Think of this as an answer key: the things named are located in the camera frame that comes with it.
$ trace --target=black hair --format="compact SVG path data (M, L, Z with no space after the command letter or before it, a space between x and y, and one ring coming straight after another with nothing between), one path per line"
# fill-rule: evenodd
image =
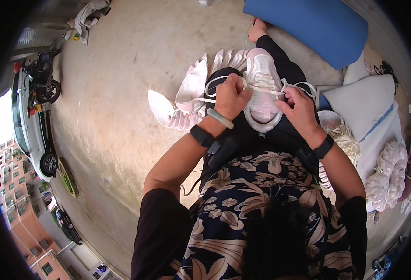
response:
M297 275L308 278L305 247L311 209L288 199L287 195L271 195L264 217L255 211L249 216L242 280Z

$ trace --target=shoe tongue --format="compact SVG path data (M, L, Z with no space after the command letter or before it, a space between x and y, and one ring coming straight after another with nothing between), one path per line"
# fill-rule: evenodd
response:
M272 120L278 112L267 87L262 88L262 92L254 97L249 107L254 120L260 123Z

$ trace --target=sky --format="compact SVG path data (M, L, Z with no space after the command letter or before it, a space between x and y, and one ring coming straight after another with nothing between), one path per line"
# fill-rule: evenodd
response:
M13 138L11 89L0 97L0 144Z

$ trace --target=woman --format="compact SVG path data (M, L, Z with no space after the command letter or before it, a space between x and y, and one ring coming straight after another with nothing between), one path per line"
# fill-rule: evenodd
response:
M281 78L304 82L303 72L266 30L255 19L249 39L272 56ZM328 139L312 99L298 87L286 87L284 98L274 102L283 116L273 129L253 130L242 109L254 87L244 90L238 76L229 68L211 75L217 118L206 116L196 129L200 134L192 129L146 177L131 278L363 279L367 214L354 166ZM235 127L226 129L226 120ZM214 170L203 140L223 135L239 139L238 149ZM303 147L321 158L335 207L321 194L309 165L296 157ZM201 157L200 197L188 210L179 203L180 185Z

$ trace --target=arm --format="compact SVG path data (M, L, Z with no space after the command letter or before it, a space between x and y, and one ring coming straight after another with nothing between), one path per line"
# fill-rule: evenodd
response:
M214 110L232 121L246 106L250 91L243 90L241 79L231 74L216 88ZM218 137L226 127L212 116L205 117L198 126L205 132ZM176 142L148 173L143 186L143 195L152 189L163 188L174 193L180 200L180 184L197 165L207 148L202 147L190 133Z
M285 93L288 101L279 100L279 109L287 116L309 147L312 150L318 148L324 142L327 133L317 123L314 116L313 101L296 87L287 87ZM320 161L336 193L337 208L340 208L352 197L361 196L364 199L366 198L364 184L358 172L336 143Z

